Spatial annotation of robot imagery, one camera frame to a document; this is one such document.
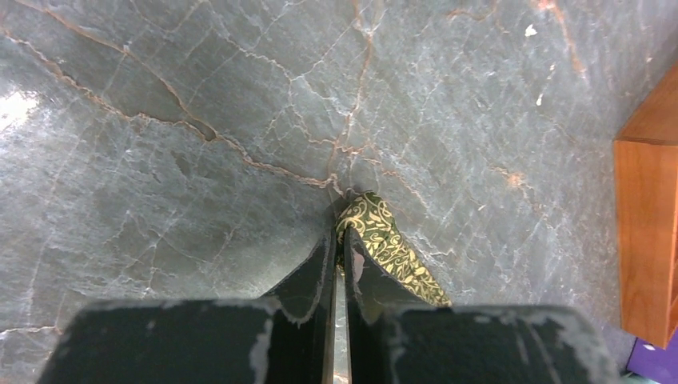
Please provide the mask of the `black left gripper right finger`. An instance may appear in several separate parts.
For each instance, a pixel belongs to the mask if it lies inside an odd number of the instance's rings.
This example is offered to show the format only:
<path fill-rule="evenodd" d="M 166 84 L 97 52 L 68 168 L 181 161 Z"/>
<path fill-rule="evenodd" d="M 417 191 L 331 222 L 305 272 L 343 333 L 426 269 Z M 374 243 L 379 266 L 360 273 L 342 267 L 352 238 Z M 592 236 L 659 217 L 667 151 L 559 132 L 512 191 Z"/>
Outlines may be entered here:
<path fill-rule="evenodd" d="M 567 306 L 435 307 L 344 234 L 355 383 L 618 383 L 602 337 Z"/>

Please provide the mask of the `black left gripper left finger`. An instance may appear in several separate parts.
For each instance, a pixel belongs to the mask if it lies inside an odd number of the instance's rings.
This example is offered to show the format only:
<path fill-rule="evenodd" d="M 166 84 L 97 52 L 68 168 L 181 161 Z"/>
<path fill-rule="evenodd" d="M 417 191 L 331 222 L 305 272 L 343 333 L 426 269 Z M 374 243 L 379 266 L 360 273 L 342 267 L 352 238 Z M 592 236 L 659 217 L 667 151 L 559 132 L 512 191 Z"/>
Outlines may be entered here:
<path fill-rule="evenodd" d="M 323 383 L 331 379 L 335 234 L 253 299 L 105 300 L 80 310 L 41 383 Z"/>

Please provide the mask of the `green gold vine tie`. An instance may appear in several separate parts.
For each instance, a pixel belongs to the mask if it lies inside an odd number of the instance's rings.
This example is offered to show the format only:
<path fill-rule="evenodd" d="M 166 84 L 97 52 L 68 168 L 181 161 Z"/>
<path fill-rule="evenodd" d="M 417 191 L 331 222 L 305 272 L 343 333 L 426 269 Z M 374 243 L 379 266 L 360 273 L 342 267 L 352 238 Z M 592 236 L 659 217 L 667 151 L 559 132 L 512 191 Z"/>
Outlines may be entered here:
<path fill-rule="evenodd" d="M 386 201 L 377 193 L 359 194 L 338 216 L 335 231 L 339 246 L 348 228 L 358 232 L 371 259 L 409 293 L 432 306 L 452 305 L 430 270 L 405 241 Z"/>

